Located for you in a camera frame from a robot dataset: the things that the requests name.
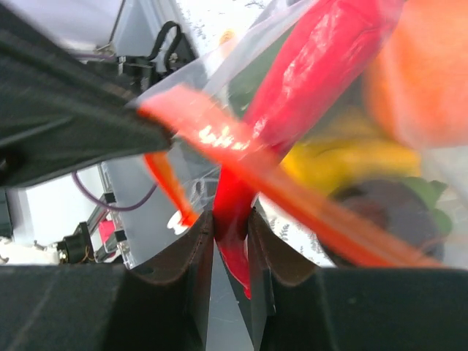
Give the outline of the dark purple plum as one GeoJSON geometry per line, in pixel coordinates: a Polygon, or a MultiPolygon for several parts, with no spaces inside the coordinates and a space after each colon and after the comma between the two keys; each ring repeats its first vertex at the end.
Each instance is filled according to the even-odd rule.
{"type": "Polygon", "coordinates": [[[331,197],[346,209],[371,221],[435,260],[445,256],[442,225],[435,210],[401,181],[370,179],[336,190],[331,197]]]}

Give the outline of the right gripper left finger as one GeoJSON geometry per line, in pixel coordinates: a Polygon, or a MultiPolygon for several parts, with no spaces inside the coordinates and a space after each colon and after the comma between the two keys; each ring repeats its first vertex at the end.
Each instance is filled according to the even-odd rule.
{"type": "Polygon", "coordinates": [[[3,350],[204,350],[214,253],[211,212],[136,268],[1,267],[3,350]]]}

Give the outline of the clear zip top bag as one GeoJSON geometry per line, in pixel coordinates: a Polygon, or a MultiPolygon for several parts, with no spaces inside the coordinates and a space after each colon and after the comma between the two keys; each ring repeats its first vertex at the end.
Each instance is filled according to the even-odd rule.
{"type": "Polygon", "coordinates": [[[467,268],[467,3],[299,1],[137,109],[221,167],[220,250],[256,198],[338,265],[467,268]]]}

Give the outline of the orange fruit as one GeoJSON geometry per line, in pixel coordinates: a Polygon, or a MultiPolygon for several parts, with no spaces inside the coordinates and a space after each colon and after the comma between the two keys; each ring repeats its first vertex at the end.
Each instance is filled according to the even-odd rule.
{"type": "Polygon", "coordinates": [[[363,76],[368,112],[393,139],[467,144],[467,2],[406,1],[363,76]]]}

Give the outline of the yellow bell pepper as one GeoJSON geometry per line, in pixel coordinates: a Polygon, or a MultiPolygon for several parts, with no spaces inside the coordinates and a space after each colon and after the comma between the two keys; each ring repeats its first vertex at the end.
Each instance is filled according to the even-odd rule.
{"type": "Polygon", "coordinates": [[[420,176],[420,164],[419,153],[386,138],[355,106],[297,142],[281,162],[298,183],[324,195],[371,178],[420,176]]]}

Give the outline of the green lime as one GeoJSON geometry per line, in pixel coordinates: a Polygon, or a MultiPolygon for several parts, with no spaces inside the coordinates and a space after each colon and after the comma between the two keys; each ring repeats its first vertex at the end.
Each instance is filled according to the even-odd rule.
{"type": "Polygon", "coordinates": [[[258,88],[271,68],[279,50],[289,37],[285,32],[271,43],[257,58],[242,69],[228,84],[227,98],[230,109],[239,119],[244,117],[258,88]]]}

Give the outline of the red chili pepper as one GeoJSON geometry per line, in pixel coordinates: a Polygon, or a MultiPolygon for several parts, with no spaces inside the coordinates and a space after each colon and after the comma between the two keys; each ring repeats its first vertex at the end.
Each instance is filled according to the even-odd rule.
{"type": "MultiPolygon", "coordinates": [[[[294,25],[244,122],[280,157],[362,73],[396,27],[402,1],[317,1],[294,25]]],[[[231,275],[251,296],[244,251],[257,192],[222,167],[214,199],[216,242],[231,275]]]]}

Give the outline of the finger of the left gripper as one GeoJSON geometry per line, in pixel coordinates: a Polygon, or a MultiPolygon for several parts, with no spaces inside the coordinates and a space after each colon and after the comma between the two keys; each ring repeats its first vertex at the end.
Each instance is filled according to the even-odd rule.
{"type": "Polygon", "coordinates": [[[1,186],[33,186],[109,159],[168,150],[134,93],[1,7],[1,186]]]}

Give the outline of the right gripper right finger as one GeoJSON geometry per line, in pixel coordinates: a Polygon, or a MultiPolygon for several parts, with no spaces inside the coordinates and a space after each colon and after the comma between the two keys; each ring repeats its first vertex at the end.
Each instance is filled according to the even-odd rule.
{"type": "Polygon", "coordinates": [[[467,272],[320,268],[248,221],[256,350],[465,350],[467,272]]]}

